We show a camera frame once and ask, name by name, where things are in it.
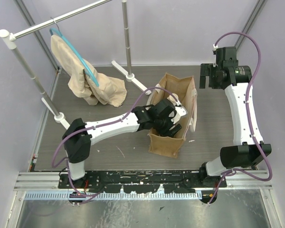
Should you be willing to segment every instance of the black mounting plate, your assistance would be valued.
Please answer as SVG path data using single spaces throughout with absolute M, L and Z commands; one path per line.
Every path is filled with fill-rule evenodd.
M 195 170 L 172 171 L 87 171 L 85 177 L 73 181 L 78 189 L 87 185 L 89 192 L 105 191 L 106 193 L 119 193 L 123 187 L 125 193 L 135 191 L 137 194 L 157 192 L 162 184 L 164 192 L 193 193 L 194 188 L 215 188 L 220 177 L 211 177 L 207 183 L 200 180 L 199 172 Z M 226 187 L 226 181 L 220 185 Z M 60 175 L 59 189 L 69 189 L 67 174 Z

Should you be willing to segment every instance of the metal pole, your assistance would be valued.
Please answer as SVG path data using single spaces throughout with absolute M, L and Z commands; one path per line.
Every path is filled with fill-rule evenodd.
M 112 0 L 100 0 L 100 1 L 94 2 L 94 3 L 92 3 L 92 4 L 89 4 L 89 5 L 87 5 L 87 6 L 81 7 L 81 8 L 79 8 L 79 9 L 76 9 L 76 10 L 71 11 L 71 12 L 69 12 L 69 13 L 63 14 L 63 15 L 61 15 L 61 16 L 59 16 L 59 17 L 54 18 L 54 19 L 45 21 L 45 22 L 40 23 L 40 24 L 38 24 L 38 25 L 34 25 L 34 26 L 32 26 L 32 27 L 30 27 L 30 28 L 28 28 L 28 29 L 25 29 L 25 30 L 23 30 L 23 31 L 21 31 L 21 32 L 17 32 L 17 33 L 15 33 L 15 34 L 13 34 L 13 36 L 14 36 L 14 38 L 18 39 L 18 38 L 23 37 L 23 36 L 26 36 L 26 35 L 28 35 L 28 34 L 30 34 L 30 33 L 32 33 L 32 32 L 35 32 L 35 31 L 37 31 L 37 30 L 39 30 L 39 29 L 43 29 L 43 28 L 45 28 L 45 27 L 47 27 L 47 26 L 49 26 L 49 25 L 53 25 L 53 24 L 54 24 L 54 21 L 55 21 L 55 22 L 60 22 L 60 21 L 62 21 L 62 20 L 65 20 L 65 19 L 67 19 L 67 18 L 70 18 L 70 17 L 72 17 L 72 16 L 75 16 L 75 15 L 77 15 L 77 14 L 79 14 L 79 13 L 82 13 L 82 12 L 84 12 L 84 11 L 87 11 L 87 10 L 89 10 L 89 9 L 91 9 L 91 8 L 96 7 L 96 6 L 100 6 L 100 5 L 102 5 L 102 4 L 106 3 L 106 2 L 109 2 L 109 1 L 112 1 Z
M 23 0 L 14 0 L 14 2 L 18 6 L 18 9 L 20 10 L 20 12 L 21 12 L 23 18 L 25 19 L 25 21 L 27 22 L 27 24 L 30 26 L 35 25 L 35 22 L 31 16 L 31 14 L 29 13 L 26 5 L 24 4 Z M 54 58 L 52 52 L 49 50 L 48 46 L 46 45 L 41 33 L 39 31 L 35 31 L 34 35 L 35 35 L 38 43 L 40 44 L 40 46 L 44 50 L 45 54 L 47 55 L 48 59 L 51 61 L 55 70 L 58 70 L 57 62 L 55 61 L 55 58 Z
M 47 102 L 48 106 L 51 108 L 55 116 L 60 116 L 60 113 L 56 109 L 54 103 L 52 102 L 51 98 L 49 98 L 48 94 L 46 93 L 45 89 L 42 87 L 41 83 L 38 80 L 38 77 L 33 72 L 33 70 L 29 67 L 28 63 L 26 62 L 25 58 L 22 56 L 22 54 L 19 52 L 18 48 L 11 49 L 11 51 L 14 53 L 18 61 L 21 63 L 23 68 L 28 73 L 30 79 L 33 80 L 35 86 L 37 87 L 38 91 L 42 94 L 44 100 Z
M 122 4 L 123 4 L 123 22 L 124 22 L 123 27 L 124 27 L 124 39 L 125 39 L 125 52 L 127 55 L 128 75 L 132 75 L 127 0 L 122 0 Z
M 265 6 L 267 0 L 258 0 L 254 9 L 252 10 L 242 32 L 243 33 L 249 33 L 249 31 L 251 30 L 254 22 L 256 21 L 258 15 L 260 14 L 261 10 L 263 9 L 263 7 Z M 236 43 L 235 43 L 235 47 L 237 49 L 239 49 L 239 47 L 242 45 L 243 41 L 244 41 L 245 37 L 244 36 L 239 36 Z

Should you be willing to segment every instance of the metal rail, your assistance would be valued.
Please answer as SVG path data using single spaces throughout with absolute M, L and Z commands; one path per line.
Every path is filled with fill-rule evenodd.
M 42 22 L 42 23 L 40 23 L 38 25 L 34 25 L 34 26 L 32 26 L 30 28 L 27 28 L 27 29 L 25 29 L 25 30 L 23 30 L 21 32 L 17 32 L 17 33 L 14 34 L 14 37 L 16 39 L 18 39 L 20 37 L 24 37 L 24 36 L 26 36 L 26 35 L 28 35 L 28 34 L 30 34 L 32 32 L 35 32 L 35 31 L 40 30 L 40 29 L 43 29 L 43 28 L 45 28 L 45 27 L 47 27 L 49 25 L 53 25 L 53 24 L 55 24 L 55 22 L 60 22 L 62 20 L 65 20 L 67 18 L 75 16 L 75 15 L 77 15 L 79 13 L 82 13 L 82 12 L 85 12 L 85 11 L 87 11 L 89 9 L 92 9 L 92 8 L 94 8 L 96 6 L 100 6 L 100 5 L 102 5 L 102 4 L 106 3 L 106 2 L 109 2 L 109 1 L 112 1 L 112 0 L 100 0 L 100 1 L 94 2 L 94 3 L 89 4 L 87 6 L 81 7 L 79 9 L 73 10 L 73 11 L 68 12 L 68 13 L 65 13 L 65 14 L 63 14 L 63 15 L 61 15 L 59 17 L 56 17 L 56 18 L 53 18 L 51 20 Z

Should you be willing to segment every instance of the clothing rack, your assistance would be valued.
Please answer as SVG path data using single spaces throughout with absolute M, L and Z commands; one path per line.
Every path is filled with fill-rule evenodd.
M 0 30 L 0 37 L 3 39 L 7 47 L 13 52 L 13 54 L 16 56 L 17 60 L 21 63 L 23 68 L 26 70 L 27 74 L 29 75 L 30 79 L 33 80 L 36 88 L 42 95 L 42 102 L 47 106 L 47 108 L 50 110 L 50 112 L 54 115 L 54 119 L 57 123 L 61 123 L 66 129 L 69 127 L 69 123 L 66 121 L 65 115 L 62 112 L 59 112 L 56 108 L 53 101 L 48 96 L 47 92 L 45 91 L 44 87 L 40 83 L 38 76 L 35 74 L 35 72 L 32 70 L 32 68 L 27 63 L 24 56 L 21 54 L 19 49 L 17 48 L 17 45 L 15 44 L 15 41 L 21 37 L 24 37 L 28 34 L 31 34 L 35 31 L 38 31 L 40 29 L 43 29 L 45 27 L 48 27 L 50 25 L 56 24 L 62 20 L 65 20 L 67 18 L 70 18 L 72 16 L 75 16 L 77 14 L 83 13 L 87 10 L 90 10 L 92 8 L 95 8 L 97 6 L 100 6 L 102 4 L 105 4 L 107 2 L 110 2 L 112 0 L 100 0 L 94 3 L 91 3 L 89 5 L 83 6 L 81 8 L 78 8 L 76 10 L 73 10 L 71 12 L 65 13 L 61 16 L 55 17 L 51 20 L 47 20 L 45 22 L 42 22 L 40 24 L 31 26 L 23 31 L 17 32 L 17 33 L 10 33 L 9 31 L 2 29 Z M 139 87 L 142 91 L 146 89 L 146 87 L 140 83 L 132 73 L 132 64 L 131 64 L 131 52 L 130 52 L 130 39 L 129 39 L 129 28 L 128 28 L 128 16 L 127 16 L 127 0 L 122 0 L 122 7 L 123 7 L 123 25 L 124 25 L 124 35 L 125 35 L 125 46 L 126 46 L 126 59 L 127 59 L 127 67 L 128 71 L 126 71 L 124 68 L 122 68 L 118 63 L 115 61 L 112 61 L 113 66 L 121 72 L 125 77 L 127 81 L 133 82 L 137 87 Z

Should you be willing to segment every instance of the cloth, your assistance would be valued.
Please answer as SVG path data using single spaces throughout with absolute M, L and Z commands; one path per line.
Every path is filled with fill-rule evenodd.
M 62 38 L 52 35 L 51 50 L 62 68 L 71 76 L 68 87 L 75 96 L 85 99 L 89 105 L 98 102 L 115 107 L 122 105 L 127 95 L 123 80 L 98 73 L 85 60 L 99 83 L 97 87 L 90 76 L 84 73 L 84 66 Z

